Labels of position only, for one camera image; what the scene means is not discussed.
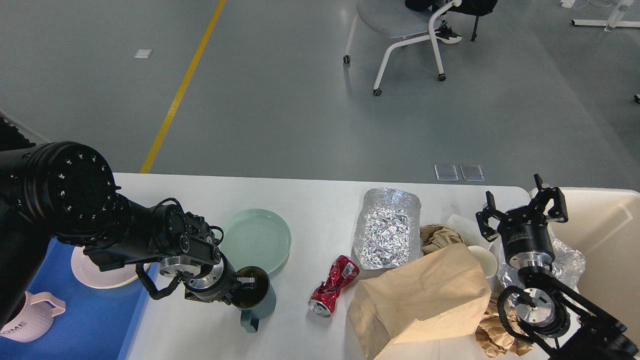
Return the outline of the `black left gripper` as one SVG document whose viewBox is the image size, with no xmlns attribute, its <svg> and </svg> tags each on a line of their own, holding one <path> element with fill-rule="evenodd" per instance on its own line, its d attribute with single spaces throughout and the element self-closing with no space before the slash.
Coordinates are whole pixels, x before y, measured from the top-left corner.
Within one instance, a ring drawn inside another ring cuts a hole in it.
<svg viewBox="0 0 640 360">
<path fill-rule="evenodd" d="M 212 303 L 214 301 L 230 305 L 233 290 L 247 291 L 258 289 L 256 276 L 237 276 L 233 265 L 225 255 L 218 264 L 196 265 L 192 260 L 182 266 L 185 274 L 183 284 L 184 298 L 190 301 Z"/>
</svg>

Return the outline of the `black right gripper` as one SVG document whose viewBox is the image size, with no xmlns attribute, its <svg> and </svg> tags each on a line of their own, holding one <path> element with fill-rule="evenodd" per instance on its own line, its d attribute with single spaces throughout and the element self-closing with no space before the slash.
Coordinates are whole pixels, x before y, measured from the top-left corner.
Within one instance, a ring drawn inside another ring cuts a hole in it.
<svg viewBox="0 0 640 360">
<path fill-rule="evenodd" d="M 562 190 L 545 184 L 539 173 L 534 174 L 534 181 L 537 193 L 528 203 L 529 210 L 502 212 L 496 208 L 494 194 L 486 191 L 486 203 L 475 214 L 478 230 L 487 242 L 492 243 L 500 234 L 505 262 L 511 267 L 552 264 L 555 253 L 547 223 L 569 221 Z M 489 224 L 490 219 L 498 220 L 498 230 Z"/>
</svg>

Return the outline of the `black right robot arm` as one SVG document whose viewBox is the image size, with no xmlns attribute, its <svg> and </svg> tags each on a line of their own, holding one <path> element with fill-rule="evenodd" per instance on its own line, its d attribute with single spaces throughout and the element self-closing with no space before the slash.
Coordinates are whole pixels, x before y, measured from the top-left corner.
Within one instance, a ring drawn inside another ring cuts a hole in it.
<svg viewBox="0 0 640 360">
<path fill-rule="evenodd" d="M 529 203 L 502 212 L 491 191 L 475 218 L 488 241 L 500 239 L 505 263 L 520 285 L 498 296 L 500 323 L 516 340 L 537 344 L 551 360 L 633 360 L 638 346 L 627 327 L 553 275 L 556 255 L 547 226 L 567 223 L 569 211 L 560 187 L 534 174 L 537 192 Z"/>
</svg>

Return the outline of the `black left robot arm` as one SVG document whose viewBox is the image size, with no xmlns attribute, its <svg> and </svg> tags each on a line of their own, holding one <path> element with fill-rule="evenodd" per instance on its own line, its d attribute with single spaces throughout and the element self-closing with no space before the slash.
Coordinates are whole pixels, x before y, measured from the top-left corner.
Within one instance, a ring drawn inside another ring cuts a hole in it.
<svg viewBox="0 0 640 360">
<path fill-rule="evenodd" d="M 106 159 L 73 141 L 37 145 L 1 119 L 1 324 L 18 311 L 51 239 L 83 248 L 102 272 L 134 265 L 149 296 L 240 305 L 258 274 L 236 271 L 222 228 L 169 197 L 144 207 L 119 194 Z"/>
</svg>

